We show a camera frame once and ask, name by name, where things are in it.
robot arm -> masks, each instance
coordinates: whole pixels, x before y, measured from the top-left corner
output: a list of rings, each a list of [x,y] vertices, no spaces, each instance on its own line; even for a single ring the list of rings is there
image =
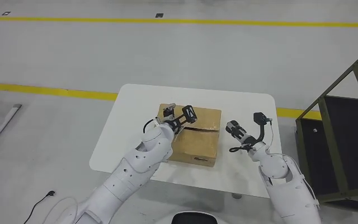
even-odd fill
[[[172,155],[171,143],[175,132],[185,122],[196,122],[192,106],[185,106],[183,115],[174,118],[174,112],[163,122],[153,120],[155,127],[145,131],[142,142],[130,150],[118,167],[96,188],[92,195],[76,207],[69,207],[61,224],[108,224],[122,204],[142,187],[158,170],[160,163]]]
[[[272,204],[280,217],[288,224],[321,224],[318,214],[318,201],[308,190],[308,183],[296,162],[289,156],[270,154],[262,141],[264,125],[272,122],[263,113],[254,113],[254,121],[260,125],[260,137],[255,139],[235,121],[227,124],[226,131],[240,141],[241,147],[231,148],[231,152],[246,150],[254,162],[260,162],[258,171],[265,184]],[[273,184],[273,179],[286,179],[284,184]]]

brown cardboard box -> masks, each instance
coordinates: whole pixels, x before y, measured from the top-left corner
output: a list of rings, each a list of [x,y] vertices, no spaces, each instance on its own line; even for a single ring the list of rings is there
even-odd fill
[[[158,117],[163,119],[163,109],[168,104],[161,104]],[[182,114],[183,106],[177,105],[174,113],[178,117]],[[173,155],[169,158],[173,161],[187,162],[213,167],[216,160],[219,142],[219,129],[221,110],[193,107],[197,121],[193,124],[186,123],[185,127],[195,130],[182,130],[174,137],[172,142]]]

concrete floor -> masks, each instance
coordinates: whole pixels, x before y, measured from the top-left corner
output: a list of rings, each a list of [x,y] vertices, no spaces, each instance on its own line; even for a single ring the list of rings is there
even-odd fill
[[[141,17],[358,21],[355,1],[0,0],[0,13],[44,17]],[[0,83],[118,92],[126,83],[263,92],[304,109],[357,59],[358,29],[173,24],[0,22]],[[353,77],[336,90],[358,96]],[[23,107],[0,135],[1,223],[29,223],[59,198],[83,200],[108,174],[88,162],[112,101],[0,92],[0,119]],[[283,152],[296,158],[294,119],[279,118]],[[231,223],[281,223],[268,199],[151,181],[112,223],[153,223],[202,209]],[[54,212],[59,214],[61,208]],[[323,223],[358,223],[357,213],[322,207]]]

power cord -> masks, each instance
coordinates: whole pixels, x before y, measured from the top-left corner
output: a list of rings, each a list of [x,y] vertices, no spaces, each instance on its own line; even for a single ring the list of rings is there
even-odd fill
[[[274,130],[272,129],[272,122],[270,122],[270,127],[271,127],[272,138],[271,138],[271,143],[270,143],[270,145],[268,146],[268,148],[266,149],[266,151],[268,151],[268,150],[271,148],[272,143],[274,142]]]
[[[72,199],[72,200],[74,201],[74,205],[76,206],[76,212],[75,212],[75,214],[74,214],[74,216],[73,216],[73,219],[72,219],[72,224],[75,223],[76,218],[77,218],[77,213],[78,213],[78,202],[77,202],[77,200],[76,200],[74,197],[65,197],[65,198],[59,200],[56,204],[54,204],[54,205],[52,206],[52,208],[50,209],[49,213],[47,213],[47,215],[46,215],[44,221],[42,222],[42,224],[45,224],[45,222],[46,222],[47,218],[49,217],[49,215],[51,214],[52,210],[53,210],[60,202],[66,200],[66,199]]]
[[[39,201],[33,206],[29,217],[27,218],[27,220],[26,220],[23,224],[25,224],[26,222],[28,222],[28,220],[29,220],[30,217],[32,216],[32,213],[34,212],[34,209],[35,209],[36,205],[38,205],[40,202],[42,202],[42,201],[43,201],[45,198],[47,198],[48,196],[54,196],[54,195],[55,195],[55,192],[54,192],[53,190],[51,190],[51,191],[49,191],[49,192],[47,193],[47,195],[46,195],[45,197],[43,197],[43,199],[39,200]]]

green metal frame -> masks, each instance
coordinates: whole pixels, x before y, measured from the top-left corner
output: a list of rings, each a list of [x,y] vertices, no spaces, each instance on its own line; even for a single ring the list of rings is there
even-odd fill
[[[358,189],[349,190],[348,183],[346,179],[346,175],[343,170],[342,161],[340,157],[340,153],[338,151],[336,138],[333,132],[333,128],[331,125],[331,120],[329,118],[329,114],[327,112],[327,105],[324,97],[332,91],[343,79],[345,79],[351,72],[354,72],[354,75],[358,82],[358,60],[353,63],[333,84],[330,85],[328,89],[323,92],[319,98],[317,98],[297,119],[297,135],[298,135],[298,157],[300,162],[300,168],[302,173],[305,175],[308,183],[311,183],[310,175],[309,175],[309,167],[307,163],[306,150],[304,146],[304,138],[302,131],[301,120],[304,119],[304,116],[312,110],[317,104],[319,105],[319,109],[321,111],[322,122],[324,127],[324,132],[326,134],[326,139],[329,148],[329,154],[331,155],[331,160],[333,163],[335,176],[338,184],[339,192],[333,194],[326,195],[317,195],[318,200],[321,202],[329,202],[334,200],[344,200],[349,197],[358,196]]]

